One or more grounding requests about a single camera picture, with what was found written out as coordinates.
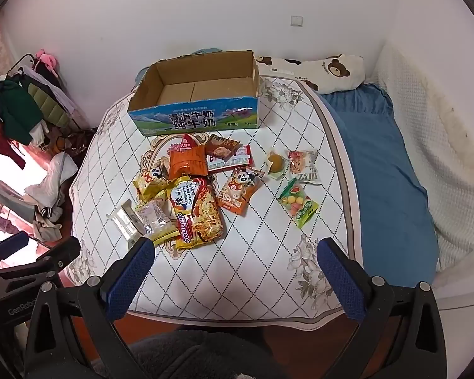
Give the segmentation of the clear beige biscuit packet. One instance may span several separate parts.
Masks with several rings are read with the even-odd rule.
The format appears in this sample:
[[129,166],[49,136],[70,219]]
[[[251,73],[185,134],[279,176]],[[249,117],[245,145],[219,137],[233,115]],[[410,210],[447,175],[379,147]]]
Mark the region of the clear beige biscuit packet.
[[180,236],[178,228],[156,200],[138,206],[135,212],[143,224],[143,235],[155,246]]

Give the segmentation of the green fruit candy bag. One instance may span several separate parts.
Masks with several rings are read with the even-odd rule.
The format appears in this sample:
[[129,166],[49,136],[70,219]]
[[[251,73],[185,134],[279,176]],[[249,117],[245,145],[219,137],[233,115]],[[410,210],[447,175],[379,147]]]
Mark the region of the green fruit candy bag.
[[278,201],[299,229],[303,228],[319,209],[319,204],[306,194],[302,184],[296,179],[289,181]]

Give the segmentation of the yellow Korean cheese noodle pack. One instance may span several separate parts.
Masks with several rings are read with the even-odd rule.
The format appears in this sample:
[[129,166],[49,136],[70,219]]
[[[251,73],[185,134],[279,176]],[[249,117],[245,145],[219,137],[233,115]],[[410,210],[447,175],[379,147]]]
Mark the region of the yellow Korean cheese noodle pack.
[[178,251],[191,250],[220,240],[224,225],[212,184],[204,177],[183,175],[167,192],[177,221]]

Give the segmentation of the white strawberry cookie packet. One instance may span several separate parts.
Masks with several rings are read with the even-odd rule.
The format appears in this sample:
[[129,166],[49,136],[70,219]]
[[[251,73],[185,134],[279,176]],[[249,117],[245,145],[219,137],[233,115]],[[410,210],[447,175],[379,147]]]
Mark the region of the white strawberry cookie packet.
[[316,167],[318,152],[314,149],[288,152],[288,175],[302,183],[319,184],[320,176]]

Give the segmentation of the yellow egg yolk pastry packet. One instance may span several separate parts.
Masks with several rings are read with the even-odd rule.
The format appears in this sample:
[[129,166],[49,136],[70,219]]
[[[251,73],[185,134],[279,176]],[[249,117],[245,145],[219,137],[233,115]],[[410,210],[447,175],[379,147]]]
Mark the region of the yellow egg yolk pastry packet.
[[289,167],[289,160],[283,154],[271,149],[267,154],[266,164],[266,175],[274,180],[279,180]]

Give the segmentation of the orange foil snack bag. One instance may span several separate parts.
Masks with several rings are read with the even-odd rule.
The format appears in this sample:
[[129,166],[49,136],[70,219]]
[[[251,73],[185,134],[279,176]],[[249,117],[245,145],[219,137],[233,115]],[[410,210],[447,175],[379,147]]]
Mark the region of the orange foil snack bag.
[[170,152],[169,179],[173,181],[182,175],[209,175],[205,147],[194,146],[190,149]]

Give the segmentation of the orange panda snack packet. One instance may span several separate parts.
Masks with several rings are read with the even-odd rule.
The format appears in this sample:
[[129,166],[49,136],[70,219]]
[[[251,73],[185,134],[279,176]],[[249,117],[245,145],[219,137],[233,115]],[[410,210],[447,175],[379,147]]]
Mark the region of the orange panda snack packet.
[[264,172],[251,167],[236,168],[216,196],[220,208],[244,216],[251,196],[258,188]]

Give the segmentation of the small red triangular packet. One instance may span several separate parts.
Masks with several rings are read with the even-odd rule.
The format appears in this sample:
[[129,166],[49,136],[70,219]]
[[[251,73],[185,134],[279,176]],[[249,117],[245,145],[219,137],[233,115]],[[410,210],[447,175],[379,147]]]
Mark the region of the small red triangular packet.
[[173,143],[168,149],[167,154],[170,156],[173,152],[184,152],[199,146],[197,140],[190,134],[183,134],[179,143]]

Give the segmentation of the red white snack packet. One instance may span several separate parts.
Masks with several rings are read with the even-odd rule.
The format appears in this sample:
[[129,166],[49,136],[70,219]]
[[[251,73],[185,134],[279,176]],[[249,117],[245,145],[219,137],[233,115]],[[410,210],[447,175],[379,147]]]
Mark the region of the red white snack packet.
[[215,174],[218,172],[241,168],[245,166],[253,166],[252,151],[249,145],[241,146],[228,160],[206,156],[208,172]]

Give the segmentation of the brown pastry snack packet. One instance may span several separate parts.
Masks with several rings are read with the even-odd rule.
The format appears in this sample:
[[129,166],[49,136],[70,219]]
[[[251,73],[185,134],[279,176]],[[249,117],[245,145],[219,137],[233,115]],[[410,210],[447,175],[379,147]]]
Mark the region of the brown pastry snack packet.
[[224,161],[229,160],[239,147],[238,140],[231,140],[216,134],[212,134],[204,144],[207,155]]

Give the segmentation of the white wafer cracker pack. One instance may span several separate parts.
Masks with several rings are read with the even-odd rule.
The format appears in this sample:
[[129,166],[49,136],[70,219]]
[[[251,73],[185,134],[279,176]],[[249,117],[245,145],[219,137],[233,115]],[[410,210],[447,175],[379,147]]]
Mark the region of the white wafer cracker pack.
[[124,236],[128,249],[144,236],[143,222],[131,206],[130,199],[114,208],[107,217]]

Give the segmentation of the blue bed sheet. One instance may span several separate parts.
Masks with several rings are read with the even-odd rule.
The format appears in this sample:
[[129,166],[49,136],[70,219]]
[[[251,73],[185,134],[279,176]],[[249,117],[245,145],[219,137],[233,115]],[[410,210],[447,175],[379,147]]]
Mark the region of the blue bed sheet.
[[439,248],[428,196],[408,157],[389,95],[363,84],[322,100],[355,176],[365,270],[396,286],[433,282]]

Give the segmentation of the white diamond pattern folding table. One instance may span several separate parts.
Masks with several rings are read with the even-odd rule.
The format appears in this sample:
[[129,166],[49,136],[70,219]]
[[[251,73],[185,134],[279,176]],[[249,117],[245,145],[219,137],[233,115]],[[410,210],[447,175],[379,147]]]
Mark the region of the white diamond pattern folding table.
[[[144,137],[128,105],[122,98],[107,110],[70,189],[81,253],[66,274],[75,284],[127,254],[112,212],[136,201],[133,179],[179,142],[175,135]],[[269,152],[314,150],[319,179],[304,184],[318,205],[313,217],[296,225],[279,200],[289,179],[263,178],[243,214],[222,210],[225,230],[217,242],[188,251],[170,242],[159,246],[129,310],[171,323],[320,328],[343,310],[319,269],[319,241],[330,237],[351,259],[363,257],[355,179],[337,125],[305,84],[263,78],[258,126],[228,137],[249,146],[261,170]]]

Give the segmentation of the cardboard milk carton box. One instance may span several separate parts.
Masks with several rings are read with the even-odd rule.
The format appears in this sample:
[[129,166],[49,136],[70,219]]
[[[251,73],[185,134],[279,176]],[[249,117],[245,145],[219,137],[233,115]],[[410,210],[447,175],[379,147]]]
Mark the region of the cardboard milk carton box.
[[165,59],[148,68],[128,114],[146,137],[254,129],[259,83],[252,51]]

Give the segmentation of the white wall switch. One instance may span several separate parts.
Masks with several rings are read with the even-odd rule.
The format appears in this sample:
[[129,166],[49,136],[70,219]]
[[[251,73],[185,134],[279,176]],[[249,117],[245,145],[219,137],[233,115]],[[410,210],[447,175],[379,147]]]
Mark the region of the white wall switch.
[[301,15],[292,15],[290,17],[290,26],[291,27],[302,27],[303,26],[303,17]]

